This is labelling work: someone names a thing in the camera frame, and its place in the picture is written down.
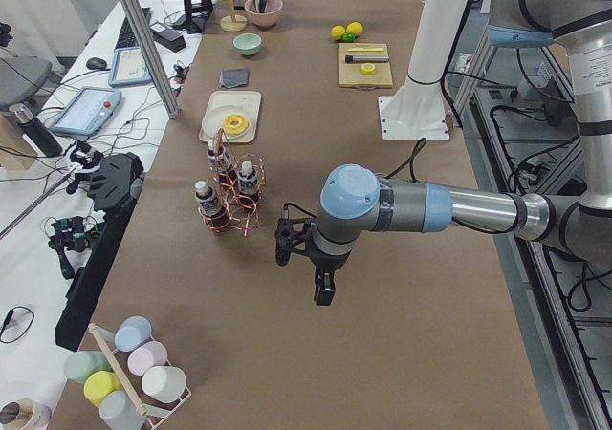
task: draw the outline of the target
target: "office chair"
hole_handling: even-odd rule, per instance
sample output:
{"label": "office chair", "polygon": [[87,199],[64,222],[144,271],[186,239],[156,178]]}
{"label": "office chair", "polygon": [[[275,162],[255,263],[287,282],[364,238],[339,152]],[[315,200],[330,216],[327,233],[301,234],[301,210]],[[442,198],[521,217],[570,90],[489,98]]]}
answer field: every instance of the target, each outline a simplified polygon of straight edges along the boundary
{"label": "office chair", "polygon": [[[0,47],[12,40],[11,26],[0,22]],[[45,84],[51,62],[37,57],[0,57],[0,110],[6,111],[18,102],[32,100]]]}

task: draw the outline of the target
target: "yellow cutting board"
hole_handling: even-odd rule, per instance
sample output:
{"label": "yellow cutting board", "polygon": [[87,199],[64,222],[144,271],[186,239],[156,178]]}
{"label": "yellow cutting board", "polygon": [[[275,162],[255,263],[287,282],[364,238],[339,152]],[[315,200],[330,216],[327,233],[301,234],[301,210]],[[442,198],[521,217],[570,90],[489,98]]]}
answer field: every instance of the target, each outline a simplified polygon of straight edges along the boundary
{"label": "yellow cutting board", "polygon": [[[355,48],[382,48],[381,52],[348,51]],[[386,43],[338,43],[338,86],[340,88],[392,88],[391,64],[389,62],[375,63],[373,75],[363,75],[360,72],[361,63],[347,64],[344,57],[351,55],[385,56],[389,55]]]}

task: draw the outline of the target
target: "gray chair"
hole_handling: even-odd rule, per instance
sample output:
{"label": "gray chair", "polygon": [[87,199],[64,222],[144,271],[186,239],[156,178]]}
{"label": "gray chair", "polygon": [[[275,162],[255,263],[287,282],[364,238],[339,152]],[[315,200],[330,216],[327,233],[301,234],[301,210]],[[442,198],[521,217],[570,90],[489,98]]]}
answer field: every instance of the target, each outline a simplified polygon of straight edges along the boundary
{"label": "gray chair", "polygon": [[51,62],[37,57],[0,58],[0,110],[31,99],[45,84]]}

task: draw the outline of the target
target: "blue joint cap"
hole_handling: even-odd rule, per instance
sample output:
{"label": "blue joint cap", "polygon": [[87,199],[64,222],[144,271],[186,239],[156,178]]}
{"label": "blue joint cap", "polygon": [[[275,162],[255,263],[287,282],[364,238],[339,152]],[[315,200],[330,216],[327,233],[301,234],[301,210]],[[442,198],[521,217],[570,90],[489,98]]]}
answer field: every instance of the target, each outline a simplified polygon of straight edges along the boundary
{"label": "blue joint cap", "polygon": [[553,35],[550,32],[489,26],[489,42],[500,48],[541,48],[553,44]]}
{"label": "blue joint cap", "polygon": [[426,185],[425,219],[422,232],[444,231],[452,220],[452,197],[446,186]]}
{"label": "blue joint cap", "polygon": [[351,220],[365,215],[378,203],[379,180],[356,164],[336,167],[321,191],[321,207],[332,217]]}

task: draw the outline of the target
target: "yellow ring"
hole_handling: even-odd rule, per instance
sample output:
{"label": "yellow ring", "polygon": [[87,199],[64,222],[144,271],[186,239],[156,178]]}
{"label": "yellow ring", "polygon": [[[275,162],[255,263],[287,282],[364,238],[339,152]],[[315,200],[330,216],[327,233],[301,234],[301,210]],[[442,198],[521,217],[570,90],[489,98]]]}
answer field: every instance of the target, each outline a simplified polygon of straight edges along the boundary
{"label": "yellow ring", "polygon": [[362,75],[373,75],[374,72],[376,72],[376,65],[369,62],[367,64],[362,64],[360,67],[360,72]]}
{"label": "yellow ring", "polygon": [[244,115],[233,114],[227,115],[223,119],[223,130],[226,134],[237,135],[242,134],[249,127],[249,121]]}

